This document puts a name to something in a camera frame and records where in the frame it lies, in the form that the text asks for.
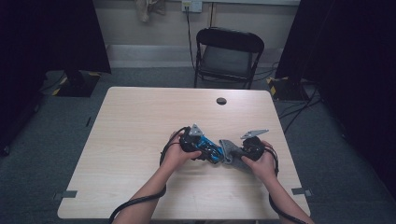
forearm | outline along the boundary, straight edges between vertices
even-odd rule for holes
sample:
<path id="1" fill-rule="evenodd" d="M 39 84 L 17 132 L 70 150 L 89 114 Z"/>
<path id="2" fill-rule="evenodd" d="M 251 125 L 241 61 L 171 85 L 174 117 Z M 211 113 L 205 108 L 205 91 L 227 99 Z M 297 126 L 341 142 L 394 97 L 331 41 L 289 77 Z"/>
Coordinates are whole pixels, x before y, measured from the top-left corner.
<path id="1" fill-rule="evenodd" d="M 159 193 L 172 173 L 172 169 L 161 166 L 131 200 Z M 159 199 L 156 199 L 126 207 L 120 211 L 113 223 L 149 223 L 158 201 Z"/>
<path id="2" fill-rule="evenodd" d="M 297 217 L 298 219 L 306 223 L 314 223 L 313 220 L 305 213 L 305 211 L 289 196 L 282 185 L 276 178 L 271 178 L 267 180 L 262 179 L 262 183 L 268 189 L 274 204 L 282 212 L 291 215 L 292 217 Z M 282 216 L 279 216 L 281 223 L 293 223 Z"/>

wire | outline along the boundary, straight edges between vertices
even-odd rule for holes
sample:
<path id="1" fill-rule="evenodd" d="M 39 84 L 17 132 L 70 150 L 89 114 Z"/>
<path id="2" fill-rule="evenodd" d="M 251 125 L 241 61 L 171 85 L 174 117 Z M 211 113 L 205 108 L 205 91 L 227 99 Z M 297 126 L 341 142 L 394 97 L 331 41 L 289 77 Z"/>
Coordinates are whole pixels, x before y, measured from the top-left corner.
<path id="1" fill-rule="evenodd" d="M 265 146 L 264 151 L 269 152 L 269 153 L 271 154 L 271 156 L 274 158 L 274 161 L 275 161 L 275 175 L 276 175 L 276 177 L 277 177 L 277 174 L 279 173 L 279 161 L 278 161 L 278 158 L 277 158 L 277 155 L 276 155 L 276 151 L 275 151 L 272 147 L 270 147 L 270 146 Z M 290 221 L 292 221 L 292 222 L 294 222 L 294 223 L 306 224 L 306 222 L 300 220 L 299 218 L 293 217 L 293 216 L 291 216 L 291 215 L 289 215 L 289 214 L 283 212 L 282 210 L 280 210 L 280 209 L 276 206 L 276 204 L 274 203 L 274 201 L 273 201 L 273 199 L 272 199 L 272 197 L 271 197 L 271 194 L 268 195 L 268 199 L 269 199 L 269 202 L 270 202 L 271 207 L 272 207 L 272 208 L 274 209 L 274 211 L 276 211 L 280 216 L 282 216 L 282 217 L 284 217 L 284 218 L 286 218 L 286 219 L 288 219 L 288 220 L 290 220 Z"/>
<path id="2" fill-rule="evenodd" d="M 165 145 L 165 147 L 163 148 L 163 152 L 161 153 L 161 157 L 160 157 L 160 166 L 163 163 L 163 159 L 165 158 L 165 154 L 168 151 L 168 148 L 170 146 L 172 146 L 173 144 L 171 144 L 171 142 L 173 141 L 173 139 L 183 130 L 186 130 L 187 127 L 181 128 L 180 130 L 178 130 L 177 132 L 175 132 L 171 138 L 169 138 L 168 143 Z M 163 187 L 163 189 L 156 193 L 156 194 L 152 194 L 149 196 L 144 196 L 144 197 L 140 197 L 140 198 L 136 198 L 136 199 L 132 199 L 126 203 L 123 203 L 122 205 L 118 206 L 113 213 L 111 214 L 110 218 L 108 219 L 108 223 L 111 224 L 114 221 L 114 218 L 116 217 L 116 215 L 124 208 L 129 207 L 131 205 L 137 204 L 137 203 L 143 203 L 143 202 L 147 202 L 147 201 L 151 201 L 154 199 L 159 199 L 161 198 L 164 194 L 166 193 L 166 185 Z"/>
<path id="3" fill-rule="evenodd" d="M 212 7 L 210 8 L 210 24 L 209 27 L 212 27 L 212 22 L 213 22 L 213 6 L 215 3 L 212 2 Z"/>
<path id="4" fill-rule="evenodd" d="M 275 67 L 275 65 L 276 65 L 277 63 L 279 63 L 279 62 L 273 63 L 273 64 L 271 65 L 271 69 L 270 69 L 270 70 L 265 71 L 265 72 L 256 73 L 256 74 L 254 74 L 254 75 L 257 76 L 257 75 L 261 75 L 261 74 L 265 74 L 265 73 L 269 73 L 269 72 L 271 72 L 271 74 L 272 74 L 272 73 L 277 69 L 277 67 Z"/>
<path id="5" fill-rule="evenodd" d="M 314 102 L 313 104 L 309 105 L 308 107 L 311 107 L 312 105 L 317 105 L 317 104 L 320 103 L 321 101 L 322 101 L 322 100 L 321 100 L 321 98 L 320 98 L 320 99 L 318 99 L 316 102 Z M 289 112 L 289 113 L 287 113 L 287 114 L 285 114 L 285 115 L 282 115 L 281 117 L 279 117 L 279 119 L 283 119 L 283 118 L 285 118 L 285 117 L 287 117 L 287 116 L 289 116 L 289 115 L 295 114 L 295 113 L 299 112 L 300 110 L 301 110 L 301 108 L 300 108 L 300 109 L 296 109 L 296 110 L 294 110 L 294 111 L 291 111 L 291 112 Z"/>
<path id="6" fill-rule="evenodd" d="M 56 80 L 54 83 L 50 84 L 48 87 L 45 87 L 39 91 L 46 91 L 47 89 L 53 87 L 56 83 L 58 83 L 59 81 L 61 81 L 62 77 L 64 76 L 64 72 L 62 73 L 62 75 L 58 78 L 58 80 Z"/>
<path id="7" fill-rule="evenodd" d="M 311 101 L 314 99 L 315 93 L 317 93 L 317 90 L 318 90 L 318 86 L 315 87 L 314 93 L 312 93 L 312 96 L 309 98 L 308 102 L 306 102 L 306 104 L 303 106 L 303 108 L 296 110 L 297 114 L 293 117 L 293 119 L 291 119 L 291 122 L 288 124 L 288 126 L 286 127 L 285 131 L 283 131 L 283 133 L 286 133 L 288 131 L 290 125 L 297 119 L 297 117 L 301 114 L 301 112 L 303 112 L 304 109 L 309 107 L 309 103 L 311 103 Z"/>
<path id="8" fill-rule="evenodd" d="M 305 102 L 300 102 L 300 103 L 296 103 L 295 105 L 290 105 L 288 107 L 286 107 L 285 109 L 283 109 L 282 113 L 279 114 L 279 118 L 282 117 L 282 115 L 288 110 L 291 109 L 292 107 L 298 106 L 298 105 L 303 105 L 305 104 Z"/>
<path id="9" fill-rule="evenodd" d="M 256 82 L 256 81 L 261 81 L 261 80 L 263 80 L 263 79 L 266 79 L 266 78 L 268 78 L 269 76 L 271 76 L 273 73 L 274 73 L 274 71 L 275 70 L 272 70 L 271 71 L 271 73 L 270 74 L 268 74 L 267 76 L 265 76 L 265 77 L 261 77 L 261 78 L 258 78 L 258 79 L 254 79 L 253 80 L 253 82 Z"/>
<path id="10" fill-rule="evenodd" d="M 190 32 L 190 8 L 184 7 L 184 9 L 186 11 L 187 26 L 189 28 L 189 47 L 190 47 L 191 64 L 192 64 L 192 68 L 195 70 L 194 59 L 192 58 L 192 43 L 191 43 L 191 32 Z"/>

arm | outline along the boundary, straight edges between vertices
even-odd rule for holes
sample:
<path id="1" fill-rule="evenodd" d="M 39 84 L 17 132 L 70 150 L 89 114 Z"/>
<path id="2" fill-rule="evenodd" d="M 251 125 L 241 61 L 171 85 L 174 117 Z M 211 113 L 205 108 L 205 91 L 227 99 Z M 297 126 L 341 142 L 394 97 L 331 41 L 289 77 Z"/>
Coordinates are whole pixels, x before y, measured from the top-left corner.
<path id="1" fill-rule="evenodd" d="M 269 143 L 262 141 L 266 146 L 271 146 Z M 303 209 L 289 196 L 282 185 L 276 178 L 274 171 L 274 158 L 269 152 L 264 152 L 257 161 L 252 161 L 247 157 L 242 157 L 242 161 L 246 163 L 253 174 L 257 176 L 264 186 L 268 189 L 274 204 L 284 213 L 293 217 L 297 217 L 306 223 L 314 223 L 314 221 L 303 211 Z M 288 219 L 279 216 L 280 222 L 293 223 Z"/>
<path id="2" fill-rule="evenodd" d="M 160 192 L 165 186 L 166 181 L 176 169 L 181 167 L 187 160 L 197 158 L 201 155 L 201 151 L 195 151 L 190 153 L 184 152 L 181 149 L 180 144 L 178 143 L 179 137 L 180 136 L 176 136 L 172 140 L 172 145 L 166 152 L 161 166 L 148 180 L 148 182 L 131 198 L 131 200 Z M 159 199 L 151 200 L 148 202 L 138 203 L 124 208 L 116 216 L 113 224 L 149 223 L 158 201 Z"/>

black curtain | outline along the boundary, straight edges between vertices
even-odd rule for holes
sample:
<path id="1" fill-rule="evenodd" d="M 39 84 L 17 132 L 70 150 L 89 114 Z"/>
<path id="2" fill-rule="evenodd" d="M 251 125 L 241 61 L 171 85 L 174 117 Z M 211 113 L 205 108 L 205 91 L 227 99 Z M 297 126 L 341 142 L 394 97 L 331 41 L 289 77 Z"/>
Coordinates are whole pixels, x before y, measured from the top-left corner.
<path id="1" fill-rule="evenodd" d="M 396 3 L 386 0 L 302 0 L 276 73 L 319 83 L 346 140 L 394 198 L 395 9 Z"/>
<path id="2" fill-rule="evenodd" d="M 67 68 L 111 73 L 92 0 L 0 1 L 0 147 L 46 72 Z"/>

table surface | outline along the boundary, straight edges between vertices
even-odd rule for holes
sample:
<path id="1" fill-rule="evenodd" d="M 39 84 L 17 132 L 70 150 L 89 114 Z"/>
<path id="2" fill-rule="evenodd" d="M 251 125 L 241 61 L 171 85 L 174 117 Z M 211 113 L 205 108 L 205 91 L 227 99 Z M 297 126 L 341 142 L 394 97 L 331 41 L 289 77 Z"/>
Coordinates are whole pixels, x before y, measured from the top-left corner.
<path id="1" fill-rule="evenodd" d="M 223 97 L 226 105 L 218 105 Z M 109 218 L 128 201 L 159 166 L 170 134 L 196 123 L 217 143 L 228 139 L 242 146 L 247 131 L 259 135 L 279 157 L 278 179 L 309 215 L 279 119 L 268 91 L 110 88 L 81 153 L 63 198 L 60 218 Z M 225 164 L 187 161 L 167 182 L 153 219 L 268 219 L 278 218 L 268 203 L 268 191 L 253 174 Z"/>

